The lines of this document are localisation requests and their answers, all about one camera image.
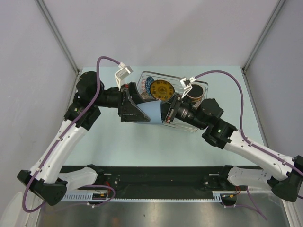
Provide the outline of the steel wire dish rack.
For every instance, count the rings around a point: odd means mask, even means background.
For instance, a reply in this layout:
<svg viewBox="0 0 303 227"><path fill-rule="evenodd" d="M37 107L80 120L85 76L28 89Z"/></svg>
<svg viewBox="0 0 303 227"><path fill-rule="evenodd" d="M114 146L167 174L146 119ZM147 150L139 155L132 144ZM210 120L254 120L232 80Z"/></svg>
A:
<svg viewBox="0 0 303 227"><path fill-rule="evenodd" d="M139 91L139 94L144 92L142 89L142 81L147 78L148 76L152 76L154 80L165 80L171 83L175 89L174 94L179 94L182 96L183 93L183 87L180 83L180 77L172 76L172 75L167 75L167 74L162 74L162 73L157 73L157 72L152 72L152 71L143 71L140 75L137 88ZM204 96L203 99L207 98L207 93L208 93L208 83L200 80L196 80L195 82L192 83L200 85L203 90L204 90ZM157 99L153 98L152 99L145 99L145 101L157 101ZM192 105L188 104L185 101L185 97L182 99L182 103L180 105L180 108L178 109L177 115L175 116L174 120L172 123L168 124L164 122L164 102L161 101L161 117L163 121L163 125L176 128L176 129L181 129L189 132L196 132L201 126L198 125L198 123L195 122L193 119L195 111L198 109L194 109Z"/></svg>

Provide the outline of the red and black mug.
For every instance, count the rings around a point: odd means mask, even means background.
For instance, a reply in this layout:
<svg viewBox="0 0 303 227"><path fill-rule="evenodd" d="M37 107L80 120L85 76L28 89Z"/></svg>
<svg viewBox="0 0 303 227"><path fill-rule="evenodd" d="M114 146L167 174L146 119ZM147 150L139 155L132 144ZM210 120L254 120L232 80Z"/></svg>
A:
<svg viewBox="0 0 303 227"><path fill-rule="evenodd" d="M193 84L192 89L188 92L188 94L185 96L185 101L192 105L194 109L197 109L203 99L204 96L204 90L200 85Z"/></svg>

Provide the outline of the yellow patterned round plate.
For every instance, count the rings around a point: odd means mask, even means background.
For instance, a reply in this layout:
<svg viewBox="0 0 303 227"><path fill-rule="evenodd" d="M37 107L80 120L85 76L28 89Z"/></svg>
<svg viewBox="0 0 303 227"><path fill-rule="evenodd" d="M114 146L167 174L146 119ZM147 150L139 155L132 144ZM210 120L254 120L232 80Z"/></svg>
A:
<svg viewBox="0 0 303 227"><path fill-rule="evenodd" d="M168 101L175 93L171 83L165 80L156 80L150 86L151 96L157 100Z"/></svg>

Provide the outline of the light blue plastic cup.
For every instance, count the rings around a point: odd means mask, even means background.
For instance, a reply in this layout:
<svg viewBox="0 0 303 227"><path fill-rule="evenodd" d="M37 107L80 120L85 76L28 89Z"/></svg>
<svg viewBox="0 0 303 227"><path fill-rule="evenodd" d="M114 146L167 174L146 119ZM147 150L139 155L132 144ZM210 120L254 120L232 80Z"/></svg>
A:
<svg viewBox="0 0 303 227"><path fill-rule="evenodd" d="M141 124L161 125L161 101L151 101L137 105L149 118L149 122L139 122Z"/></svg>

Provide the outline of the blue triangle patterned bowl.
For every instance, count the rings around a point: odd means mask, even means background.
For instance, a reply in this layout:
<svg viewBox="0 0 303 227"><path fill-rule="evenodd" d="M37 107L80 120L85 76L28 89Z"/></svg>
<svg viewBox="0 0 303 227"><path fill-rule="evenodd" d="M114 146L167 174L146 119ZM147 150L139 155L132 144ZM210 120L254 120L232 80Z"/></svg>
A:
<svg viewBox="0 0 303 227"><path fill-rule="evenodd" d="M148 76L142 81L142 89L151 96L151 84L154 82L154 78L152 76Z"/></svg>

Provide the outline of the red patterned white bowl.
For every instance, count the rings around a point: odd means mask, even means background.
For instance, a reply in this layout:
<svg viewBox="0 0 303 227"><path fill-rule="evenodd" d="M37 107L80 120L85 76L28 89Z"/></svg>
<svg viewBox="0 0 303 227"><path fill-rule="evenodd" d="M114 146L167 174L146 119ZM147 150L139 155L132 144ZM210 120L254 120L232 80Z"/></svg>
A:
<svg viewBox="0 0 303 227"><path fill-rule="evenodd" d="M152 97L146 91L141 93L141 97L143 99L152 99Z"/></svg>

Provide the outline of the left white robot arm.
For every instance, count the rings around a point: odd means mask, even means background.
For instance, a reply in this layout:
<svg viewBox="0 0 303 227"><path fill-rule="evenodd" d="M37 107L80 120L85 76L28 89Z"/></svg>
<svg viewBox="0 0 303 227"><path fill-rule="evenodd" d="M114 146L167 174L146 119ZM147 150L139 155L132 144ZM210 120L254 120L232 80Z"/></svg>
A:
<svg viewBox="0 0 303 227"><path fill-rule="evenodd" d="M93 164L65 174L60 172L72 150L101 115L100 107L116 108L122 122L151 122L150 115L142 109L143 99L133 82L122 90L116 87L105 90L100 76L89 71L80 76L76 89L74 100L47 151L30 170L21 170L17 175L26 192L32 192L50 206L59 203L67 192L82 187L99 189L104 185L104 170Z"/></svg>

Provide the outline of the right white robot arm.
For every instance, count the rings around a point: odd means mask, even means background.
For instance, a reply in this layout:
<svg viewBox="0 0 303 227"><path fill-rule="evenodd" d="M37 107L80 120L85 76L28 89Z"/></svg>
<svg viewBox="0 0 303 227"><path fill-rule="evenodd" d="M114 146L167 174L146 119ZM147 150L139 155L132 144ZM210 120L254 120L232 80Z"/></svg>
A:
<svg viewBox="0 0 303 227"><path fill-rule="evenodd" d="M174 95L161 105L161 118L165 123L179 119L204 130L202 138L211 146L238 154L258 165L254 169L241 170L229 167L219 176L218 184L224 190L234 185L265 187L277 197L295 202L303 183L303 158L290 157L275 152L247 138L243 131L221 119L223 109L215 99L205 99L197 109Z"/></svg>

